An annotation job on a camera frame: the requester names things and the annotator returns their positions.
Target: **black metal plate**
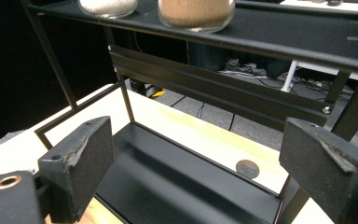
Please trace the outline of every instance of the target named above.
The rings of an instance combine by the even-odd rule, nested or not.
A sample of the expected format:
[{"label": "black metal plate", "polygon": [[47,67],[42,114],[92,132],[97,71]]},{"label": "black metal plate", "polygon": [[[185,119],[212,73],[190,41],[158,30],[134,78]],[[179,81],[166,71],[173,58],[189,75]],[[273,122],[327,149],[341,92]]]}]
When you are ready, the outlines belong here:
[{"label": "black metal plate", "polygon": [[271,223],[277,196],[131,123],[98,196],[133,223]]}]

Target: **jar of white powder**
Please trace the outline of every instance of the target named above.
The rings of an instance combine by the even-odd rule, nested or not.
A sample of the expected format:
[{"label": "jar of white powder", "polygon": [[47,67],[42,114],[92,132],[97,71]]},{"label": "jar of white powder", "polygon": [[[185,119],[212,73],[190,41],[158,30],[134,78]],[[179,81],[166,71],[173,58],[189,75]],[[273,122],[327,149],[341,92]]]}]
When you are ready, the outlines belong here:
[{"label": "jar of white powder", "polygon": [[235,0],[158,0],[158,14],[164,25],[193,32],[222,30],[234,11]]},{"label": "jar of white powder", "polygon": [[78,4],[86,14],[114,19],[130,15],[138,0],[78,0]]}]

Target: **black metal rack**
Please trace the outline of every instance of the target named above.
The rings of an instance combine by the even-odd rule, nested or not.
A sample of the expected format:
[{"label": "black metal rack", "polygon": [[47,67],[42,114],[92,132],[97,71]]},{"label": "black metal rack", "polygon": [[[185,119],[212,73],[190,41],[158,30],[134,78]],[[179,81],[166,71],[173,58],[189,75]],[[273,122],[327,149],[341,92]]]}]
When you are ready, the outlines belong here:
[{"label": "black metal rack", "polygon": [[[145,183],[148,176],[134,177],[134,175],[132,175],[133,179],[128,179],[126,174],[132,169],[129,164],[134,166],[146,166],[148,169],[158,173],[161,171],[157,171],[156,165],[153,163],[163,163],[164,170],[166,170],[166,172],[171,172],[174,177],[173,179],[169,179],[170,175],[167,173],[164,173],[164,176],[173,184],[178,183],[177,181],[179,180],[202,179],[201,177],[203,175],[209,174],[210,172],[218,174],[220,170],[223,170],[224,174],[222,175],[222,178],[227,178],[228,181],[232,182],[240,180],[241,182],[239,186],[242,187],[239,188],[261,190],[261,194],[272,198],[273,203],[271,204],[277,205],[276,209],[272,209],[272,214],[269,209],[268,212],[265,212],[263,213],[264,215],[260,216],[255,215],[255,211],[250,211],[251,215],[249,218],[254,218],[252,220],[255,223],[272,223],[276,221],[278,214],[281,212],[280,209],[282,208],[281,205],[283,201],[282,195],[277,195],[263,187],[257,186],[257,184],[252,181],[238,177],[231,173],[227,168],[220,167],[199,155],[194,155],[191,151],[181,147],[180,144],[174,143],[164,136],[153,133],[153,131],[148,130],[146,127],[137,124],[131,112],[131,102],[124,85],[123,77],[132,77],[156,86],[178,91],[182,94],[200,99],[203,102],[217,105],[248,119],[253,119],[271,128],[283,130],[284,122],[288,117],[306,119],[323,126],[350,73],[358,72],[358,13],[335,12],[322,9],[309,10],[299,7],[282,7],[239,2],[236,5],[235,16],[228,27],[216,34],[203,34],[163,26],[158,19],[157,1],[154,0],[140,0],[139,6],[133,14],[117,20],[85,15],[79,9],[77,1],[63,1],[48,6],[36,6],[29,0],[23,0],[22,2],[30,17],[31,23],[38,33],[50,63],[53,66],[58,79],[61,81],[68,103],[73,108],[72,111],[53,120],[51,123],[36,131],[47,147],[51,147],[51,144],[46,138],[45,132],[77,113],[87,105],[92,104],[108,92],[119,87],[122,89],[131,124],[114,136],[114,139],[116,139],[117,142],[118,159],[113,166],[117,168],[112,169],[117,170],[111,171],[111,174],[107,176],[104,181],[105,184],[103,184],[99,193],[103,195],[103,200],[105,200],[106,204],[113,206],[112,210],[126,222],[140,221],[142,220],[142,217],[153,214],[156,210],[152,209],[152,203],[148,203],[148,206],[144,210],[139,206],[136,207],[136,209],[133,207],[131,209],[126,208],[127,206],[134,206],[133,203],[130,205],[129,198],[122,200],[120,204],[112,205],[113,201],[107,200],[107,198],[110,197],[110,190],[113,190],[117,197],[128,190],[128,185],[125,184],[118,184],[117,189],[111,189],[113,185],[110,181],[113,179],[123,180],[120,183],[127,183],[126,181],[130,181],[128,184],[133,184],[134,188],[140,190],[137,192],[149,192],[147,197],[143,197],[144,203],[150,201],[151,198],[153,198],[154,203],[160,202],[161,204],[164,204],[168,202],[164,201],[162,195],[156,194],[158,191],[164,192],[165,189],[162,189],[162,186],[157,187],[158,189],[150,192],[150,186],[147,186]],[[38,16],[44,15],[89,22],[103,26],[109,44],[113,65],[117,69],[118,83],[111,89],[103,92],[103,94],[87,101],[85,104],[77,105],[71,96],[72,93],[70,87],[65,82],[64,74],[54,55],[54,51],[48,42],[45,31],[38,20]],[[240,83],[238,80],[218,76],[215,73],[190,67],[185,64],[175,63],[128,49],[115,47],[110,27],[152,35],[163,35],[276,58],[296,59],[304,62],[324,64],[339,68],[340,72],[333,83],[331,91],[327,95],[327,101],[317,102],[305,97],[269,90],[265,87],[251,83]],[[350,140],[356,134],[357,130],[358,88],[348,102],[347,107],[341,114],[332,132],[346,140]],[[161,152],[156,154],[153,153],[153,151],[160,145],[163,145],[166,148],[171,148],[170,150],[172,150],[172,153],[185,153],[185,155],[183,155],[184,158],[188,158],[189,160],[200,159],[191,164],[200,168],[204,173],[198,174],[197,176],[191,176],[192,174],[189,172],[181,171],[184,167],[175,167],[171,163],[167,164],[165,161],[159,161],[158,156]],[[133,151],[133,158],[131,158],[132,163],[130,162],[127,165],[123,165],[118,160],[120,160],[120,158],[126,158],[126,153],[129,151]],[[193,193],[193,197],[197,198],[200,196],[199,193],[204,190],[206,192],[204,200],[209,197],[216,197],[217,190],[218,195],[224,195],[223,198],[219,198],[219,200],[225,200],[226,203],[216,203],[213,204],[212,207],[226,215],[230,212],[225,210],[225,206],[228,205],[241,211],[249,211],[248,209],[239,208],[237,202],[235,202],[235,197],[226,197],[231,193],[231,189],[211,189],[211,183],[212,182],[209,182],[209,180],[205,180],[204,182],[201,181],[200,186],[198,186],[196,183],[189,181],[189,185],[193,184],[197,186],[185,185],[179,187],[185,191],[192,189],[193,187],[199,187],[196,188],[198,189],[197,193],[191,193]],[[289,183],[291,182],[288,182],[286,186],[287,188],[290,188],[291,186]],[[171,190],[174,191],[174,194],[177,193],[177,195],[181,195],[179,192],[180,190],[177,191],[175,188],[171,188]],[[307,197],[304,197],[301,192],[302,191],[297,191],[292,203],[298,203],[299,205],[304,203],[304,199]],[[202,209],[209,211],[212,216],[213,209],[208,210],[207,207],[209,205],[205,205]],[[136,210],[137,212],[135,212],[135,214],[131,212],[131,215],[126,217],[128,214],[125,213],[128,213],[130,211],[129,209],[131,211]],[[186,215],[182,213],[184,210],[179,209],[178,214],[182,214],[184,217],[190,216],[189,214]],[[178,214],[175,214],[175,212],[168,214],[161,219],[161,222],[167,222],[169,220],[171,222],[178,221],[175,220]],[[294,215],[288,214],[290,213],[284,213],[284,217],[287,218],[286,220],[293,220]]]}]

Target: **wooden table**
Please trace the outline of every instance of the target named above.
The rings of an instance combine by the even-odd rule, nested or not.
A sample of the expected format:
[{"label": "wooden table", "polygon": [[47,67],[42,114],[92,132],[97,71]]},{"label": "wooden table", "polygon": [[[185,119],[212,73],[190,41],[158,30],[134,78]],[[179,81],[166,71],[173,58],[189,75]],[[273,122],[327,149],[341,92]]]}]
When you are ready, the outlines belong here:
[{"label": "wooden table", "polygon": [[[99,89],[81,101],[87,100],[107,87]],[[276,192],[281,190],[287,173],[278,162],[278,151],[139,94],[130,92],[130,98],[138,122],[232,170],[235,170],[235,165],[240,160],[254,161],[260,168],[260,176],[255,181]],[[0,174],[15,170],[37,170],[37,159],[47,150],[34,134],[34,130],[68,109],[65,108],[2,144],[0,146]],[[48,132],[47,137],[53,145],[56,145],[84,121],[106,115],[111,116],[112,133],[116,133],[130,122],[120,91],[113,91],[81,113],[63,122]],[[120,223],[120,221],[94,199],[80,223]],[[331,223],[331,221],[313,200],[309,200],[294,223]]]}]

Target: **metal bolt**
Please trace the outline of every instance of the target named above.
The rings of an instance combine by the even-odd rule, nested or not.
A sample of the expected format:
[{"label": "metal bolt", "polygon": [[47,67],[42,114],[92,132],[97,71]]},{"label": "metal bolt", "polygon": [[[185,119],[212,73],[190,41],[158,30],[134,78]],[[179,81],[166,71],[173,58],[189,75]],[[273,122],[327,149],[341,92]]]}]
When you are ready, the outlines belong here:
[{"label": "metal bolt", "polygon": [[331,107],[330,106],[325,106],[322,109],[322,112],[324,112],[325,114],[331,114]]}]

